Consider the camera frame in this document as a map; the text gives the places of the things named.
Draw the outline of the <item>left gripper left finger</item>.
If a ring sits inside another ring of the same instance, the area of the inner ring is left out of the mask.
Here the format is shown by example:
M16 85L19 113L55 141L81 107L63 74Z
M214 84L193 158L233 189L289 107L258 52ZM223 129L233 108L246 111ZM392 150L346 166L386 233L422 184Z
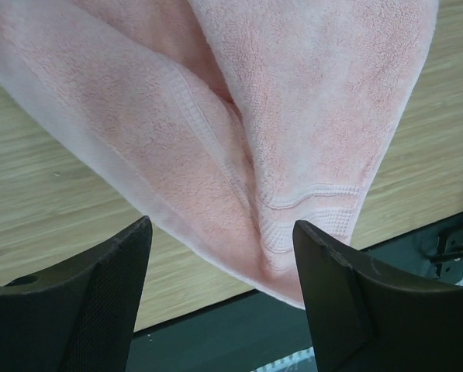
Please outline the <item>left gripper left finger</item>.
M0 371L124 371L152 235L144 216L0 286Z

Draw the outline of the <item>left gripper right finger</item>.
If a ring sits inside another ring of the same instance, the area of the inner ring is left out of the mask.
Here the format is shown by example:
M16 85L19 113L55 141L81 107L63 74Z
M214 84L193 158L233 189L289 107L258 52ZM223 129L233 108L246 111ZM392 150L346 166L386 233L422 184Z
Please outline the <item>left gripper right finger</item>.
M306 221L293 243L317 370L463 371L459 238L414 272Z

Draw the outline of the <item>long pink towel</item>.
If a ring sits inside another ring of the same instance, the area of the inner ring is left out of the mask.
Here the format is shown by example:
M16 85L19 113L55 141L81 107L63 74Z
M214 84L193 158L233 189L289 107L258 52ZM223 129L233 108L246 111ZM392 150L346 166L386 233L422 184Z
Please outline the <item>long pink towel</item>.
M343 243L436 1L0 1L0 85L164 231L304 306L292 230Z

